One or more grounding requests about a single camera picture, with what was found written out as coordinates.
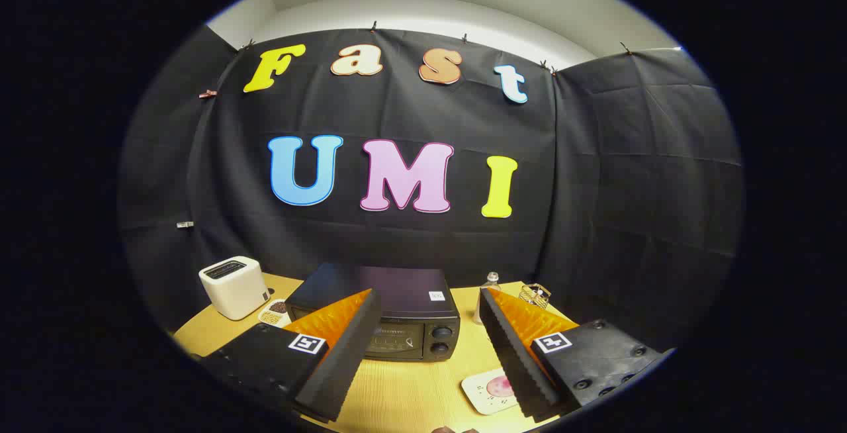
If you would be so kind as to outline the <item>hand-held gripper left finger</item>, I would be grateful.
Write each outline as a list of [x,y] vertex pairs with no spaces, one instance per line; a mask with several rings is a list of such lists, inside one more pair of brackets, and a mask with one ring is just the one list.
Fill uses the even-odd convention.
[[258,322],[199,363],[265,408],[335,421],[381,315],[364,289],[284,327]]

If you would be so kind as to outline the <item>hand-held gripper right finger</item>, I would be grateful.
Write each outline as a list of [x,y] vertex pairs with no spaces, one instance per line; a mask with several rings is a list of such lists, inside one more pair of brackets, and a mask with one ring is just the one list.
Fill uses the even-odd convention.
[[499,289],[480,290],[479,310],[521,412],[532,420],[587,408],[666,357],[608,320],[577,325]]

